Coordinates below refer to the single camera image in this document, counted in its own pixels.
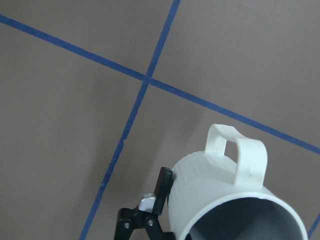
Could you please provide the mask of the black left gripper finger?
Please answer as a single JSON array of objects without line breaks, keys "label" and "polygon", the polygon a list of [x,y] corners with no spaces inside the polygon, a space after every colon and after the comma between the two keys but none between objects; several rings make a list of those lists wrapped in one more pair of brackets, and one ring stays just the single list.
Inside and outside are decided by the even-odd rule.
[{"label": "black left gripper finger", "polygon": [[162,167],[153,193],[142,196],[133,209],[121,208],[117,213],[115,240],[128,240],[135,230],[145,229],[150,240],[174,240],[173,232],[164,232],[159,222],[173,184],[173,171]]}]

